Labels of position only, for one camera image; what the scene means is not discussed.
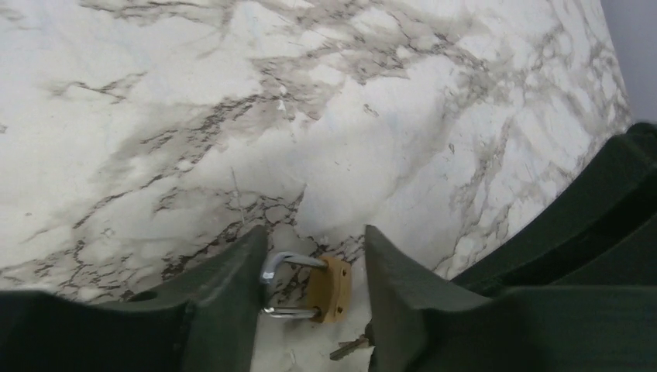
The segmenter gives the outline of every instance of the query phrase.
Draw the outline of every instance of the brass padlock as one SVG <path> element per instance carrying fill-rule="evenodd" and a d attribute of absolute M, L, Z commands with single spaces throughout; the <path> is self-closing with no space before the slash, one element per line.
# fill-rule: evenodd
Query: brass padlock
<path fill-rule="evenodd" d="M 334 257 L 312 258 L 293 252 L 282 252 L 268 260 L 260 275 L 260 283 L 273 282 L 277 268 L 283 263 L 311 267 L 305 307 L 272 307 L 263 312 L 274 318 L 310 319 L 313 322 L 338 322 L 346 316 L 351 301 L 351 265 Z"/>

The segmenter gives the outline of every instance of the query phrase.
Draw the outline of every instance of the padlock shackle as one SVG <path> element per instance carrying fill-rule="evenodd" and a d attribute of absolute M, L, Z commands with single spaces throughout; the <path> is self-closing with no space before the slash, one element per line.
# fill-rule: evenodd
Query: padlock shackle
<path fill-rule="evenodd" d="M 260 283 L 269 285 L 273 283 L 273 277 L 276 276 L 276 270 L 283 263 L 297 264 L 306 267 L 315 267 L 318 269 L 325 269 L 329 265 L 316 258 L 301 255 L 295 252 L 280 252 L 271 257 L 264 265 L 262 273 L 260 274 Z"/>
<path fill-rule="evenodd" d="M 283 264 L 297 264 L 306 267 L 313 267 L 316 269 L 325 270 L 329 264 L 324 260 L 308 257 L 294 252 L 281 252 L 277 253 L 263 265 L 260 272 L 260 283 L 263 286 L 269 286 L 273 283 L 273 277 L 276 276 L 276 270 Z M 287 307 L 279 306 L 273 307 L 268 304 L 263 307 L 263 313 L 271 316 L 272 318 L 283 319 L 312 319 L 320 316 L 321 310 L 319 308 L 304 308 L 304 307 Z"/>
<path fill-rule="evenodd" d="M 267 307 L 263 308 L 263 313 L 272 318 L 283 319 L 312 319 L 315 316 L 320 316 L 322 311 L 318 308 L 301 308 L 301 307 Z"/>

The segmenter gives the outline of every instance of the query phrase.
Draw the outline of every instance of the gray wall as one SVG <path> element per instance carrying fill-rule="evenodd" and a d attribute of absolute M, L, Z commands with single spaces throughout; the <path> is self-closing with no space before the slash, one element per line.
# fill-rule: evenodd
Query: gray wall
<path fill-rule="evenodd" d="M 635 120 L 657 121 L 657 0 L 601 0 Z"/>

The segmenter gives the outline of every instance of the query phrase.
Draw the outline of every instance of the key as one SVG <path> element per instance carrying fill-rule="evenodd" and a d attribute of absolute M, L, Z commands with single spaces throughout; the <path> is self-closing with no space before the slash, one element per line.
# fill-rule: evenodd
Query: key
<path fill-rule="evenodd" d="M 328 357 L 331 360 L 341 360 L 342 358 L 348 356 L 354 351 L 358 349 L 362 349 L 363 347 L 368 347 L 369 345 L 370 345 L 370 340 L 367 337 L 365 337 L 365 335 L 361 335 L 358 339 L 350 343 L 343 343 L 339 349 L 331 353 L 331 355 L 329 355 Z"/>
<path fill-rule="evenodd" d="M 358 339 L 350 343 L 340 343 L 339 348 L 329 355 L 331 360 L 341 360 L 358 349 L 364 349 L 369 346 L 374 346 L 374 334 L 372 332 L 372 323 L 367 323 L 365 326 L 365 333 L 360 335 Z"/>

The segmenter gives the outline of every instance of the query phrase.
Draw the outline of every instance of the marble surface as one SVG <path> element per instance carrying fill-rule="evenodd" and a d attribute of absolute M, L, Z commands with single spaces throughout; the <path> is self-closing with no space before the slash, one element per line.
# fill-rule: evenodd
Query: marble surface
<path fill-rule="evenodd" d="M 256 224 L 352 262 L 255 371 L 366 370 L 364 224 L 453 277 L 630 124 L 597 0 L 0 0 L 0 43 L 0 288 L 128 298 Z"/>

